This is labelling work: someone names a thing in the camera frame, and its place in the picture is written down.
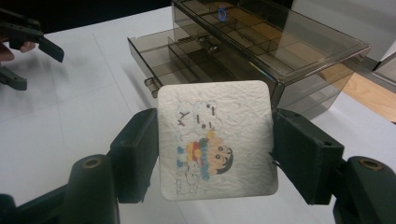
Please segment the table surface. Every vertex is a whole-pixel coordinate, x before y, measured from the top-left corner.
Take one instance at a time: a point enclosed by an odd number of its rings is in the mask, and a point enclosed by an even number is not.
[[[106,154],[131,117],[156,106],[127,37],[172,29],[170,7],[48,34],[65,51],[57,63],[40,50],[2,63],[28,79],[27,91],[0,86],[0,192],[21,205],[67,183],[74,162]],[[342,143],[344,159],[366,156],[396,170],[396,126],[341,93],[312,119]],[[334,223],[330,205],[311,206],[278,171],[275,195],[168,202],[158,164],[146,199],[121,204],[121,223]]]

